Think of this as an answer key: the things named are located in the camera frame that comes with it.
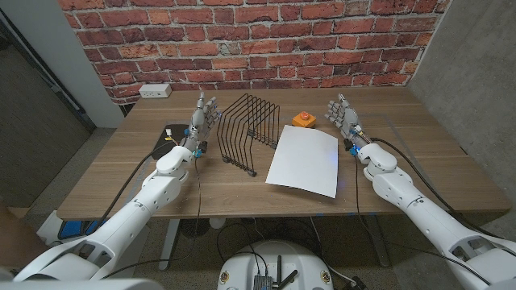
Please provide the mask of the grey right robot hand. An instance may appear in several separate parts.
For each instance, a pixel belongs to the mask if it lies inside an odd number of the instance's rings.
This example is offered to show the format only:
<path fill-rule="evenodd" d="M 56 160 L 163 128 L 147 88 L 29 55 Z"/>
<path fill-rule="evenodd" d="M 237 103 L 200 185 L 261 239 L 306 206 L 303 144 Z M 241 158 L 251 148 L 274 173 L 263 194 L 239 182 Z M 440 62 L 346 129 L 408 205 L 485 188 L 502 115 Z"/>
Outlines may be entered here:
<path fill-rule="evenodd" d="M 338 99 L 338 101 L 329 101 L 325 118 L 339 129 L 343 136 L 345 149 L 350 151 L 354 147 L 358 151 L 371 143 L 371 140 L 365 134 L 358 114 L 346 97 L 339 93 Z"/>

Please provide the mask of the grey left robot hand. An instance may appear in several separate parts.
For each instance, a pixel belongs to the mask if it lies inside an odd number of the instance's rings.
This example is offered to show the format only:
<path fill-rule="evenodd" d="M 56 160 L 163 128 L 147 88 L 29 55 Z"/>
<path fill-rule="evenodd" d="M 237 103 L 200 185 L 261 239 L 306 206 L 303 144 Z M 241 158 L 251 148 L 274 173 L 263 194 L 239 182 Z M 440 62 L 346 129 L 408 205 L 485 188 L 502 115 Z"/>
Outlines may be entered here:
<path fill-rule="evenodd" d="M 182 139 L 181 145 L 191 151 L 206 141 L 211 129 L 221 118 L 222 112 L 218 109 L 216 97 L 206 100 L 205 93 L 200 92 L 188 127 L 188 133 Z"/>

